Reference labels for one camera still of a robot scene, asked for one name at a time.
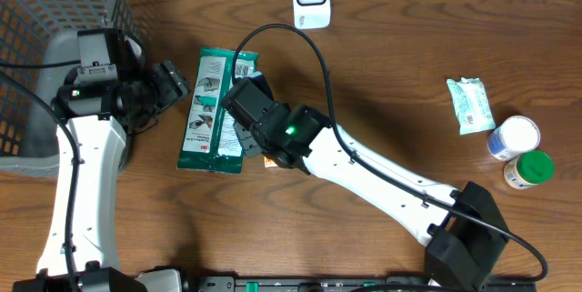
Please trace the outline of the white blue label jar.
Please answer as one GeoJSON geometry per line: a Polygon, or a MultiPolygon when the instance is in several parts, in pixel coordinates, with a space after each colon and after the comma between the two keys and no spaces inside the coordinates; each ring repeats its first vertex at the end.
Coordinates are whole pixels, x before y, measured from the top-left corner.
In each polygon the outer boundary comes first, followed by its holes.
{"type": "Polygon", "coordinates": [[[540,130],[531,119],[511,116],[489,135],[487,149],[493,158],[509,161],[536,149],[540,140],[540,130]]]}

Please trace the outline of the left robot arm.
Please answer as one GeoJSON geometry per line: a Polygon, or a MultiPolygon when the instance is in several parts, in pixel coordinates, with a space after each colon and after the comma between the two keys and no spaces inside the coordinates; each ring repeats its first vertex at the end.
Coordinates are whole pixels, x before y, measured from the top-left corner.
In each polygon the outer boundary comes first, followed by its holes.
{"type": "Polygon", "coordinates": [[[49,236],[36,275],[15,291],[186,291],[179,269],[122,273],[115,241],[119,167],[127,139],[189,93],[165,61],[145,67],[140,41],[116,28],[81,30],[52,45],[28,91],[33,130],[53,130],[58,177],[49,236]]]}

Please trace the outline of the green white 3M package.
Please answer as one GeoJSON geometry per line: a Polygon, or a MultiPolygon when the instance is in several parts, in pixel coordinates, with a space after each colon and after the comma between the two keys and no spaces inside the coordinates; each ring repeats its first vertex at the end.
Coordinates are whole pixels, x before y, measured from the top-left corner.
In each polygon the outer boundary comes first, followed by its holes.
{"type": "Polygon", "coordinates": [[[232,87],[232,78],[256,71],[258,54],[235,53],[220,48],[200,52],[196,84],[186,121],[186,131],[177,168],[238,175],[242,171],[243,149],[234,129],[234,119],[220,102],[232,87]]]}

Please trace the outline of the mint green wipes pack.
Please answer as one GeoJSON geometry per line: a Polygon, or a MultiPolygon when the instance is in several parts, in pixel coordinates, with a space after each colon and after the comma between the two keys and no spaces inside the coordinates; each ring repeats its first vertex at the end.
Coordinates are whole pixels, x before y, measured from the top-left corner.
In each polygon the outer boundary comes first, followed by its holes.
{"type": "Polygon", "coordinates": [[[460,135],[493,130],[497,127],[485,86],[479,78],[461,77],[459,81],[447,79],[447,87],[459,123],[460,135]]]}

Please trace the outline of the orange Kleenex tissue pack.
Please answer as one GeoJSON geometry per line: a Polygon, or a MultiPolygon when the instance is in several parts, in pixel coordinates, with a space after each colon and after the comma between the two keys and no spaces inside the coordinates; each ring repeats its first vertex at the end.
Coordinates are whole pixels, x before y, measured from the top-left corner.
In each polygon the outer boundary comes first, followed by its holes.
{"type": "Polygon", "coordinates": [[[267,157],[264,157],[264,165],[265,165],[265,168],[276,168],[277,167],[276,162],[274,162],[273,160],[271,160],[267,157]]]}

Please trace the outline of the green lid jar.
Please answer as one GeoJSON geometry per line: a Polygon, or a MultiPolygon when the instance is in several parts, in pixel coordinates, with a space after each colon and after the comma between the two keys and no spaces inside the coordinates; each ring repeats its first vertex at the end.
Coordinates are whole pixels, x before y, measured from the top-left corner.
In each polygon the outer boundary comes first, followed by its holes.
{"type": "Polygon", "coordinates": [[[548,154],[533,150],[506,163],[503,174],[513,188],[528,189],[550,180],[555,174],[555,165],[548,154]]]}

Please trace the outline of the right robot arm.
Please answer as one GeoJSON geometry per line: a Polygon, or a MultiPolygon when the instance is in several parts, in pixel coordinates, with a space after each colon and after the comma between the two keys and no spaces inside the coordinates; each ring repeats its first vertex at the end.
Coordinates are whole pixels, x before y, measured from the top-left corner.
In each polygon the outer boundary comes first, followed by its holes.
{"type": "Polygon", "coordinates": [[[357,142],[309,106],[275,101],[252,79],[239,80],[221,106],[245,149],[283,168],[331,181],[391,216],[425,248],[425,271],[443,287],[478,291],[507,245],[507,225],[491,194],[469,182],[458,190],[419,176],[357,142]]]}

